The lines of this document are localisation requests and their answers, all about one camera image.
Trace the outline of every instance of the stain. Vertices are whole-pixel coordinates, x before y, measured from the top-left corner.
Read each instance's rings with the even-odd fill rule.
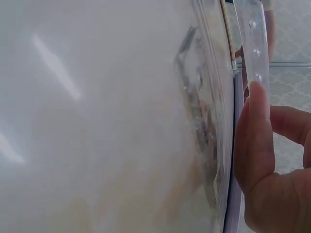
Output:
[[[75,199],[49,217],[45,233],[92,233],[90,211],[84,199]]]
[[[45,210],[39,218],[23,216],[6,232],[14,233],[92,233],[90,212],[83,198],[74,199],[69,205],[49,213]]]

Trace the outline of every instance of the patterned wallpaper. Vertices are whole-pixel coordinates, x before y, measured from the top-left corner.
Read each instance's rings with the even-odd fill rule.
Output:
[[[275,0],[276,48],[274,61],[311,62],[311,1]],[[236,47],[241,45],[234,6],[227,4]]]

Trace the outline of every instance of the hand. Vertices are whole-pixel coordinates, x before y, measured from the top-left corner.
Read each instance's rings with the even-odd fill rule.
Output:
[[[257,82],[251,83],[250,91],[234,151],[246,224],[258,233],[311,232],[311,114],[290,107],[267,108],[266,93]],[[304,170],[274,172],[272,131],[304,146]]]

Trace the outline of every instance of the refrigerator door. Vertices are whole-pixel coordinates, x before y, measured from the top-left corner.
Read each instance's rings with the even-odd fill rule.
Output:
[[[234,84],[222,4],[2,2],[0,232],[224,230]]]

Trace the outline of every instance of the glossy white surface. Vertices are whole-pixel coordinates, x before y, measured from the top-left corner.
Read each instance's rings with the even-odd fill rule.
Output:
[[[153,232],[193,161],[173,70],[192,12],[187,0],[1,4],[0,232]]]

